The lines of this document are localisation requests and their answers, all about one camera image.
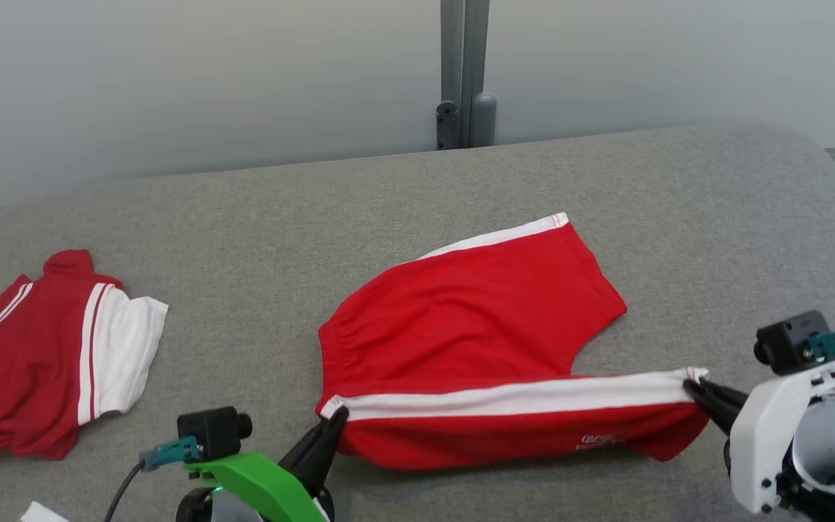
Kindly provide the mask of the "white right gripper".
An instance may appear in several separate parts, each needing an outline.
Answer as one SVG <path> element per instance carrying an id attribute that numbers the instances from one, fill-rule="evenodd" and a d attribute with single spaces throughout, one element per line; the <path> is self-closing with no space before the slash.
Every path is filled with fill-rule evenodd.
<path id="1" fill-rule="evenodd" d="M 729 436 L 730 488 L 751 513 L 785 505 L 799 515 L 835 515 L 835 360 L 758 384 L 752 393 L 710 379 L 684 390 Z"/>

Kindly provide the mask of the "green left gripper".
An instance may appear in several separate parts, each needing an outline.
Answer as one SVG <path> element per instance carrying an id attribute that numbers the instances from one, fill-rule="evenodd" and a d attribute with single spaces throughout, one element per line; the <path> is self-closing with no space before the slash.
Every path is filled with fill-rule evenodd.
<path id="1" fill-rule="evenodd" d="M 311 494 L 325 485 L 348 418 L 343 407 L 322 418 L 278 464 L 259 453 L 238 453 L 186 463 L 186 470 L 231 493 L 265 521 L 328 521 Z"/>

